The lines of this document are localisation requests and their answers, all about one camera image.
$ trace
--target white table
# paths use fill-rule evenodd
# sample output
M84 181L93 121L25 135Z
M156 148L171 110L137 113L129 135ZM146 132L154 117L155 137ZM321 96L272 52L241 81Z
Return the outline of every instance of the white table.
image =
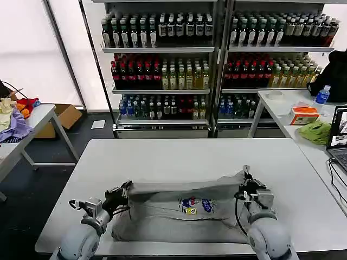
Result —
M71 199L104 198L129 179L142 182L215 180L250 165L250 172L275 194L278 219L298 252L347 249L347 221L295 142L278 139L94 139L76 165L35 245L51 253L82 211ZM96 255L248 255L247 244L114 242L113 222Z
M26 136L23 140L14 144L1 144L0 147L0 181L2 181L7 174L15 167L23 156L33 167L38 166L75 166L75 163L35 163L30 156L24 150L25 147L32 141L37 133L39 133L44 126L51 120L54 128L58 132L60 138L64 140L67 150L70 156L75 162L78 162L79 156L76 153L74 147L72 146L70 140L68 139L63 127L60 124L58 117L54 112L54 105L40 105L35 107L26 122L29 126L33 128L33 131ZM0 201L5 201L6 196L0 192Z
M249 130L248 137L253 137L254 133L256 131L257 124L259 122L259 116L265 107L267 111L270 113L271 117L274 119L274 121L277 123L283 134L288 137L292 138L297 145L300 147L301 151L305 154L313 168L316 170L330 193L333 195L335 200L338 202L342 210L347 216L347 205L346 203L342 202L340 200L338 192L335 190L335 188L331 185L331 175L330 170L327 164L328 159L330 158L330 155L326 151L326 146L323 145L315 145L309 140L306 140L301 137L301 135L298 132L298 129L302 126L291 126L288 124L287 117L283 116L284 114L287 114L291 107L295 105L297 102L301 101L304 103L307 103L309 105L313 104L314 97L312 97L308 90L283 90L284 98L282 100L271 100L268 98L267 94L270 92L270 90L264 90L259 91L258 96L260 98L255 117L253 120L253 123L251 125L251 128ZM320 116L319 120L325 121L328 123L332 122L332 117L334 115L335 106L336 105L343 105L342 103L328 103L324 106L324 110L327 111L329 116ZM346 173L338 166L334 165L335 169L339 173L339 175L342 177L342 179L347 182L347 175ZM347 198L347 188L339 182L338 179L334 179L334 184L338 187L338 189L341 191L342 196Z

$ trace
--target green cloth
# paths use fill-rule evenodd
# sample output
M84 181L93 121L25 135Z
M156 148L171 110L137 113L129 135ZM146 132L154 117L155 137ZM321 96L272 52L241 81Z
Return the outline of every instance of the green cloth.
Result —
M299 133L303 138L309 139L316 145L326 145L329 140L330 129L331 124L316 120L301 127Z

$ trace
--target laptop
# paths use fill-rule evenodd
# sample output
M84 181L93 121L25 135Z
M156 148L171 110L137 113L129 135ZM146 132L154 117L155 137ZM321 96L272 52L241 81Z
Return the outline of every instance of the laptop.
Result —
M347 171L347 106L336 106L326 150Z

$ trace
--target gray floor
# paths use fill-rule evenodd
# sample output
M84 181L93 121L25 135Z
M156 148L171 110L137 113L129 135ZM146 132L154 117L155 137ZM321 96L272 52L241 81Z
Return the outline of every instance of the gray floor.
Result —
M103 119L106 120L103 129L91 129L94 120ZM111 127L112 120L109 114L83 116L68 132L68 136L81 155L89 140L113 138ZM35 139L26 151L35 162L72 162L59 139ZM0 183L0 191L8 196L6 203L0 203L0 260L49 259L47 255L37 254L34 246L72 171L73 167L40 167L37 171L32 171L31 166L21 160ZM347 253L346 251L304 253L300 254L300 259L347 259Z

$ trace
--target white paper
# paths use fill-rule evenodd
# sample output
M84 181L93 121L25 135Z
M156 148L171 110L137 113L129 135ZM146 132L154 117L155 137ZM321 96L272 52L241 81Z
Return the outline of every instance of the white paper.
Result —
M94 121L91 129L101 129L105 125L105 120Z

